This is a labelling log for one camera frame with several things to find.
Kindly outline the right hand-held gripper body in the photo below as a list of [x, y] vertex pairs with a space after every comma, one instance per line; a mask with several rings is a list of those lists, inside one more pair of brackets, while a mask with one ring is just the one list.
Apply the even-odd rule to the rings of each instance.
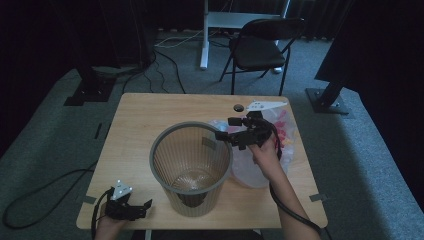
[[266, 110], [277, 110], [286, 105], [282, 101], [253, 101], [247, 107], [247, 114], [243, 119], [245, 130], [231, 133], [233, 140], [230, 142], [240, 150], [244, 150], [249, 145], [261, 147], [272, 134], [277, 134], [277, 128], [273, 123], [266, 120], [263, 112]]

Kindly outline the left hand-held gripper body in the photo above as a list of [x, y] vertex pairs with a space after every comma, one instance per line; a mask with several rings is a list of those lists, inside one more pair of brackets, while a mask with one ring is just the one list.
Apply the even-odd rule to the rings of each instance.
[[128, 201], [133, 188], [121, 180], [117, 180], [114, 187], [107, 193], [105, 214], [117, 220], [136, 220], [136, 214], [144, 210], [142, 206], [131, 206]]

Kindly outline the translucent plastic bag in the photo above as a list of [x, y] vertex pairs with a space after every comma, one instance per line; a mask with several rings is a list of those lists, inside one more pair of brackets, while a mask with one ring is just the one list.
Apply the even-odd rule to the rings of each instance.
[[[276, 135], [279, 140], [276, 142], [276, 146], [279, 148], [280, 165], [284, 171], [287, 171], [294, 158], [294, 131], [296, 130], [294, 121], [290, 113], [282, 107], [277, 110], [266, 110], [263, 112], [263, 116], [277, 128]], [[218, 131], [228, 132], [229, 134], [245, 130], [244, 126], [229, 126], [228, 119], [226, 121], [212, 120], [209, 124], [216, 127]], [[244, 150], [240, 150], [230, 142], [227, 143], [232, 146], [233, 163], [231, 174], [235, 180], [250, 188], [266, 187], [268, 180], [264, 177], [259, 166], [253, 161], [253, 154], [248, 149], [248, 146]]]

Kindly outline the translucent grey ribbed waste bin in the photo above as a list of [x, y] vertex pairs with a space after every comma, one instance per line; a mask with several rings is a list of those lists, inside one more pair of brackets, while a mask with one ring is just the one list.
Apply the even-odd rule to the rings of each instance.
[[183, 122], [164, 130], [151, 147], [152, 174], [183, 216], [212, 211], [230, 175], [232, 147], [217, 140], [216, 131], [207, 123]]

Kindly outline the person's left hand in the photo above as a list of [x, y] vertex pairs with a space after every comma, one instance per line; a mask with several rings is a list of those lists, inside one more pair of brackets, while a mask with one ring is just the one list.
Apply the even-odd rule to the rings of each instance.
[[94, 240], [116, 240], [127, 220], [117, 220], [107, 215], [102, 216], [97, 224]]

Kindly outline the person's right hand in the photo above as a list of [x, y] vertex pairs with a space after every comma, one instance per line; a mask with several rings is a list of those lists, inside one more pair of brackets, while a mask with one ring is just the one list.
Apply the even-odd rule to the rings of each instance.
[[253, 161], [270, 182], [276, 183], [282, 179], [284, 171], [279, 163], [273, 138], [265, 141], [261, 147], [249, 145], [248, 148], [253, 154]]

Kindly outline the black folding chair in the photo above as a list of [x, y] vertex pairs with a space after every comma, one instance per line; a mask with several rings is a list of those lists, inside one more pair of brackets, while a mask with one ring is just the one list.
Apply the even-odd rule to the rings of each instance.
[[231, 94], [235, 92], [236, 75], [262, 71], [264, 77], [271, 69], [281, 67], [278, 95], [285, 84], [292, 44], [301, 37], [303, 18], [255, 19], [246, 23], [238, 36], [229, 41], [230, 55], [219, 81], [231, 75]]

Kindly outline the grey metal stand base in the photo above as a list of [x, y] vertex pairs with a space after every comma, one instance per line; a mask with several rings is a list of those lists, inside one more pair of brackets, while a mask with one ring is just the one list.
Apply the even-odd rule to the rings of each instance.
[[330, 82], [324, 89], [307, 88], [306, 94], [316, 113], [348, 116], [350, 111], [340, 97], [342, 88], [343, 85], [341, 83]]

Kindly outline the black stand base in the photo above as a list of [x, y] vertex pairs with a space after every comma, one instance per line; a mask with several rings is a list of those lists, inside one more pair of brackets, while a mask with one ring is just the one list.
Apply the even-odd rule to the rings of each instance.
[[116, 78], [98, 76], [91, 66], [78, 66], [77, 72], [81, 81], [68, 97], [65, 106], [82, 106], [86, 102], [107, 102], [112, 93]]

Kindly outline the white desk frame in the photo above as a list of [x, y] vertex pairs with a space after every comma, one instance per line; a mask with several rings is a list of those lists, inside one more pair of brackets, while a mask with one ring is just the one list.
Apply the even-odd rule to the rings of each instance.
[[282, 10], [278, 14], [260, 14], [260, 13], [238, 13], [210, 11], [209, 0], [203, 0], [203, 42], [200, 58], [200, 69], [208, 68], [209, 60], [209, 29], [210, 28], [230, 28], [241, 29], [246, 23], [256, 19], [278, 19], [285, 18], [292, 0], [282, 0]]

